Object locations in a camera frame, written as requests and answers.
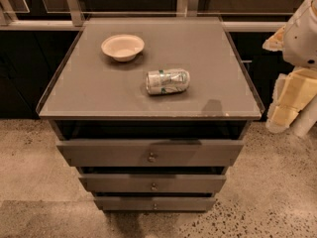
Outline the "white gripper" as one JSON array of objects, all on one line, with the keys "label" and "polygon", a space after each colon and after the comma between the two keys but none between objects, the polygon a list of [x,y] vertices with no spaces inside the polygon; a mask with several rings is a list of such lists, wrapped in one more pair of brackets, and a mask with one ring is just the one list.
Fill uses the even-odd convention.
[{"label": "white gripper", "polygon": [[282,133],[317,95],[317,70],[311,69],[317,68],[317,0],[304,0],[263,48],[282,52],[284,60],[295,65],[291,73],[278,76],[266,115],[266,128]]}]

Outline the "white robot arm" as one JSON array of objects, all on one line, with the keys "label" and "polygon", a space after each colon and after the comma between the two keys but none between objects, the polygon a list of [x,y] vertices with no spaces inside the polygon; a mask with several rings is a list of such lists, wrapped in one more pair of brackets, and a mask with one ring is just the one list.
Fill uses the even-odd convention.
[{"label": "white robot arm", "polygon": [[263,48],[282,51],[283,59],[294,66],[275,82],[265,126],[271,133],[292,127],[296,136],[303,137],[317,120],[317,0],[304,0]]}]

